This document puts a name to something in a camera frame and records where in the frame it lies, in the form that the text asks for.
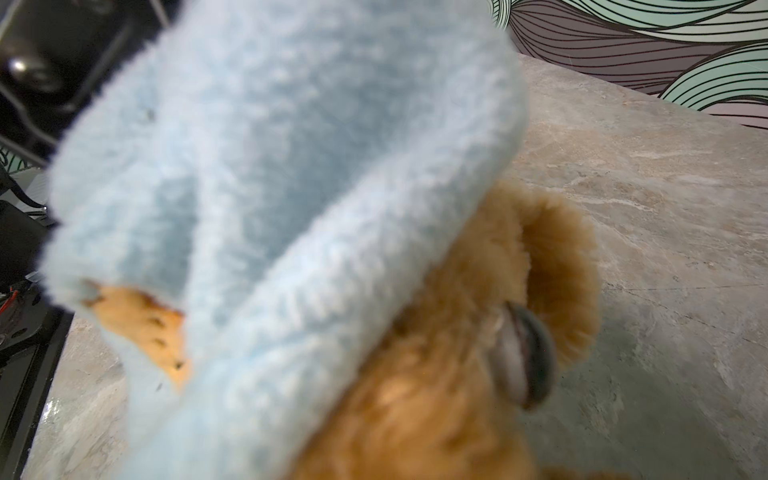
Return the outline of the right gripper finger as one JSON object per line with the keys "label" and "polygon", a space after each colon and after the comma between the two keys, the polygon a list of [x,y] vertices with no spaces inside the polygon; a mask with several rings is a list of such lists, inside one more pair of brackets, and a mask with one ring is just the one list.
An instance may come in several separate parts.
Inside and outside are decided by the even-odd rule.
{"label": "right gripper finger", "polygon": [[512,302],[499,310],[487,364],[498,392],[524,409],[544,402],[557,376],[549,330],[531,311]]}

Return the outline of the brown teddy bear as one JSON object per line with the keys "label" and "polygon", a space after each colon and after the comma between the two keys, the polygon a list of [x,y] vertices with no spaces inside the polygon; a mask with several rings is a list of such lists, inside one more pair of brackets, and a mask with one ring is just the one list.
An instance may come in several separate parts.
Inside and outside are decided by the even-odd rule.
{"label": "brown teddy bear", "polygon": [[505,302],[549,330],[557,376],[600,331],[594,230],[566,197],[497,182],[296,460],[294,479],[577,479],[544,466],[487,364]]}

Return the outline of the light blue fleece hoodie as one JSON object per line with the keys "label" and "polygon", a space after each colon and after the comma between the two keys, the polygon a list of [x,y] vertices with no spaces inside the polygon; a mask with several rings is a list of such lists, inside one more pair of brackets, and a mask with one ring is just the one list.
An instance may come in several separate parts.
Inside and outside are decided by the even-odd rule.
{"label": "light blue fleece hoodie", "polygon": [[127,377],[118,479],[277,479],[520,148],[517,52],[484,1],[188,1],[66,133],[49,297],[185,316]]}

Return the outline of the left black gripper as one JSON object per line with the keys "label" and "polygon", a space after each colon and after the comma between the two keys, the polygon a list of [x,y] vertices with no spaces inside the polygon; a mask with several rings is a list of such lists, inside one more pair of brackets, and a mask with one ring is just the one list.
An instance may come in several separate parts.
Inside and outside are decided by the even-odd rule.
{"label": "left black gripper", "polygon": [[2,2],[2,146],[47,166],[106,79],[179,10],[176,0]]}

